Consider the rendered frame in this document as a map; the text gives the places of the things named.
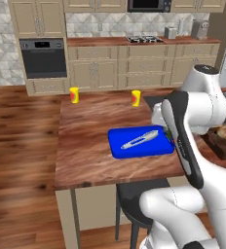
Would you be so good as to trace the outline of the black stool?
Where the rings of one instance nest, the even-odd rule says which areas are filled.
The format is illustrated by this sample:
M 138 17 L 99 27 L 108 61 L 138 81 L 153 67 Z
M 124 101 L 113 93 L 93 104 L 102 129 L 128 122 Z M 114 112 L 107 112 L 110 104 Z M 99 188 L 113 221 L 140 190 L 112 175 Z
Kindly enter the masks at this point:
M 123 212 L 132 223 L 131 246 L 136 249 L 139 229 L 151 231 L 153 221 L 144 216 L 139 207 L 139 198 L 142 193 L 152 190 L 166 188 L 170 184 L 166 178 L 116 185 L 116 219 L 115 219 L 115 239 L 119 239 L 120 213 Z

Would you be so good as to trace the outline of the yellow bottle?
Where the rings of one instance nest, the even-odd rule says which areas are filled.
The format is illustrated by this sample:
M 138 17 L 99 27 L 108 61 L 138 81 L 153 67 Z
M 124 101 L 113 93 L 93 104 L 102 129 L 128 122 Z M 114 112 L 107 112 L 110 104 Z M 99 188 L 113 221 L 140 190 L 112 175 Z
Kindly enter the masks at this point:
M 79 89 L 74 87 L 70 88 L 70 99 L 72 103 L 78 103 L 79 102 Z
M 132 91 L 132 106 L 138 107 L 140 102 L 141 91 L 140 90 L 133 90 Z

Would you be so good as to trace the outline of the black hob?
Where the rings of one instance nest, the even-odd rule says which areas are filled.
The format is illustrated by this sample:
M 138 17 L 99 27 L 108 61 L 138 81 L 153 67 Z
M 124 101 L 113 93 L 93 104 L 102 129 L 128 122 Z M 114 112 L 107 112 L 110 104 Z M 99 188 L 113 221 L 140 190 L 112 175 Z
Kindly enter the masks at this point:
M 163 43 L 164 41 L 156 36 L 128 36 L 126 39 L 130 43 Z

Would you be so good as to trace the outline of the blue tray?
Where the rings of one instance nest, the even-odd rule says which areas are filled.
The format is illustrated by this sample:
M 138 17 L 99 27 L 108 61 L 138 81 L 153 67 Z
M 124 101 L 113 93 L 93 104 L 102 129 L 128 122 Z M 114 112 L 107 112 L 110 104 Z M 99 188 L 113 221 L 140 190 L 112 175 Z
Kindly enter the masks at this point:
M 127 150 L 121 149 L 121 146 L 125 143 L 151 130 L 158 130 L 159 135 L 150 141 L 144 142 Z M 112 128 L 108 130 L 107 137 L 111 154 L 115 159 L 166 155 L 172 154 L 174 150 L 174 142 L 172 138 L 168 135 L 166 129 L 161 125 Z

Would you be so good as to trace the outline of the beige tall oven cabinet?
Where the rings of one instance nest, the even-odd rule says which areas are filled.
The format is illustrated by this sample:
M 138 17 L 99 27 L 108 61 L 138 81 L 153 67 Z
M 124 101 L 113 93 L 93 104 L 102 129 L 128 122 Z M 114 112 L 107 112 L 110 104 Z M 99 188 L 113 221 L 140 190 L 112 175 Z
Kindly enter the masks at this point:
M 27 93 L 29 95 L 68 93 L 67 42 L 62 0 L 9 0 L 9 8 Z M 26 78 L 19 40 L 44 38 L 60 38 L 63 40 L 66 78 Z

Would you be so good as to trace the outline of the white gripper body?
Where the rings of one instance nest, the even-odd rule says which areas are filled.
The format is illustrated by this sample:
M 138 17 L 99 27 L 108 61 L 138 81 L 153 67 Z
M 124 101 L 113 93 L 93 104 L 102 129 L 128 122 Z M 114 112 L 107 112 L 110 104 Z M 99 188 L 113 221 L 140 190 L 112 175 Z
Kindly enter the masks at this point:
M 167 126 L 167 124 L 163 118 L 163 115 L 162 115 L 162 103 L 161 102 L 156 103 L 153 107 L 151 123 L 153 125 L 161 125 L 163 127 Z

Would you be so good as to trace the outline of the silver toaster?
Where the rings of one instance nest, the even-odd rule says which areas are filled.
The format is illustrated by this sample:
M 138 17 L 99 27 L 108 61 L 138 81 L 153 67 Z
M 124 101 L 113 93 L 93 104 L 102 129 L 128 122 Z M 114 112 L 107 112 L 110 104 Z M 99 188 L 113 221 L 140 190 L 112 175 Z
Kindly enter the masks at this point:
M 172 26 L 165 27 L 165 37 L 168 39 L 175 39 L 177 36 L 177 29 Z

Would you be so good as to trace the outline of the black wall oven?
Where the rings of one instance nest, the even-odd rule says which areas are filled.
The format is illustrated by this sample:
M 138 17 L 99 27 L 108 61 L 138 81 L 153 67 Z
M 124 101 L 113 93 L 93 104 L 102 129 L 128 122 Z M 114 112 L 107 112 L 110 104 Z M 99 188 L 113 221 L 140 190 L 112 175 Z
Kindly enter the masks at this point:
M 19 45 L 27 79 L 67 77 L 62 39 L 20 39 Z

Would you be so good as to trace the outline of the beige wall cupboards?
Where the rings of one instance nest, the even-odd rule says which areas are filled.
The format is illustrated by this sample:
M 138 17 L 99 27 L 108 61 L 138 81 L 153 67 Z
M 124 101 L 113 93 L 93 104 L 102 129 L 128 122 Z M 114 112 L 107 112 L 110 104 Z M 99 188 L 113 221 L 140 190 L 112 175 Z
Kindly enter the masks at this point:
M 222 13 L 226 0 L 171 0 L 172 13 Z
M 127 0 L 63 0 L 67 13 L 124 13 Z

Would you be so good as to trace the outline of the white paper towel roll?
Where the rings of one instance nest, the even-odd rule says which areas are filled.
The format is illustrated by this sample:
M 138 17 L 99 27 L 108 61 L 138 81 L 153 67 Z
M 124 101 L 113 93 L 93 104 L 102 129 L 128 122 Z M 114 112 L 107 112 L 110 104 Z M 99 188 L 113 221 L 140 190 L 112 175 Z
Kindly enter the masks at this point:
M 180 18 L 178 23 L 178 36 L 184 36 L 185 18 Z

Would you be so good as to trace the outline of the grey coffee machine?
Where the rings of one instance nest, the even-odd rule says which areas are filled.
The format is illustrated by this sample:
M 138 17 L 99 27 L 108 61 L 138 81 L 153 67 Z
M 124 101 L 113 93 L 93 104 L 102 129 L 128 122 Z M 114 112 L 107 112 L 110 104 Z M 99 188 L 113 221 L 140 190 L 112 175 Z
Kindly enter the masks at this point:
M 193 21 L 191 37 L 197 40 L 205 40 L 207 37 L 207 30 L 209 27 L 209 21 L 203 19 L 195 19 Z

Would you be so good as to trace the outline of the beige dining counter base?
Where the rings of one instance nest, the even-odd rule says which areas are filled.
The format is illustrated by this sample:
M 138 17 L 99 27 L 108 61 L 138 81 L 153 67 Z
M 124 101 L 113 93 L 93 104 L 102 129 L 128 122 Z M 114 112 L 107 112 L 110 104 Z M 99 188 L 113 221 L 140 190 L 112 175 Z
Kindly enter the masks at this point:
M 80 231 L 115 226 L 116 185 L 56 191 L 65 249 L 81 249 Z

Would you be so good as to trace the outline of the dark grey tray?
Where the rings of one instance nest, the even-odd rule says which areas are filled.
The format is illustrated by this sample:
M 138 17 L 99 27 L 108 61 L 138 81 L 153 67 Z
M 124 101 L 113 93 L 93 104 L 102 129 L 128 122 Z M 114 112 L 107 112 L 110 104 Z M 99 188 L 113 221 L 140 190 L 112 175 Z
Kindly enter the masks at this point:
M 164 99 L 165 99 L 164 95 L 147 95 L 147 96 L 144 96 L 144 100 L 146 101 L 146 103 L 149 106 L 150 110 L 153 110 L 154 106 L 157 103 L 162 102 Z

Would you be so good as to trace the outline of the black microwave oven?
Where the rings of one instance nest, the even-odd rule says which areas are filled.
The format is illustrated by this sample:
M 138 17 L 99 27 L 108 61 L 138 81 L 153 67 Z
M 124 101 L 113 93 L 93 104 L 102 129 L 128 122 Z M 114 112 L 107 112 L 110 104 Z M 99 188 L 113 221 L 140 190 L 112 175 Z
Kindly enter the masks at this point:
M 129 13 L 169 13 L 171 0 L 128 0 Z

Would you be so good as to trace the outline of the beige base cupboards run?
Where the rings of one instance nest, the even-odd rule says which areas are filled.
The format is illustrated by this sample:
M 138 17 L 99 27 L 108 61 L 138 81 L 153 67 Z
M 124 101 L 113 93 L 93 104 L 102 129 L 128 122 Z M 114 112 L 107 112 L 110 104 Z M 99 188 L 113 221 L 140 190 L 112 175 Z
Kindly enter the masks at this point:
M 217 44 L 70 47 L 71 84 L 82 91 L 180 86 L 196 64 L 214 65 Z

